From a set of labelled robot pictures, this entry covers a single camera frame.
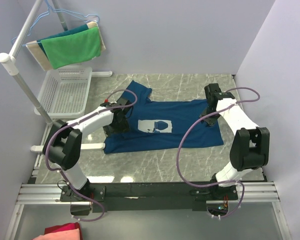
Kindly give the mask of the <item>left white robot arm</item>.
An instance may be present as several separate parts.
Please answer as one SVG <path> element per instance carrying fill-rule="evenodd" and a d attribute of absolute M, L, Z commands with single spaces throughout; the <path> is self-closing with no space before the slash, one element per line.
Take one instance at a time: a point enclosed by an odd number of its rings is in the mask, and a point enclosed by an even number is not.
<path fill-rule="evenodd" d="M 120 97 L 115 102 L 107 100 L 94 111 L 75 120 L 56 120 L 43 147 L 45 163 L 50 171 L 60 171 L 64 180 L 84 196 L 91 194 L 90 181 L 79 166 L 82 140 L 103 128 L 107 137 L 130 130 L 126 114 L 133 102 Z"/>

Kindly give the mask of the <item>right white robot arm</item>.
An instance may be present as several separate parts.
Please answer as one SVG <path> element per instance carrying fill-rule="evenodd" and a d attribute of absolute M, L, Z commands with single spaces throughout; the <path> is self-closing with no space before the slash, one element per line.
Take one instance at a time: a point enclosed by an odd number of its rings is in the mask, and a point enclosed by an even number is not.
<path fill-rule="evenodd" d="M 230 90 L 222 91 L 217 83 L 204 87 L 207 107 L 201 113 L 202 123 L 214 126 L 222 117 L 233 132 L 229 162 L 215 174 L 220 187 L 235 185 L 243 176 L 269 162 L 270 131 L 254 123 L 241 109 Z"/>

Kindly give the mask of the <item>blue t shirt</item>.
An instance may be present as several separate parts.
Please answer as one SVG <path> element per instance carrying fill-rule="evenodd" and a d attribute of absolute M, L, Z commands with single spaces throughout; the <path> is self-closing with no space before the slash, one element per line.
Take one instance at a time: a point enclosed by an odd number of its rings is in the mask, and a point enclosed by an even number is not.
<path fill-rule="evenodd" d="M 105 154 L 178 148 L 184 134 L 207 107 L 206 99 L 152 101 L 151 88 L 132 81 L 122 97 L 136 104 L 126 114 L 129 131 L 104 141 Z"/>

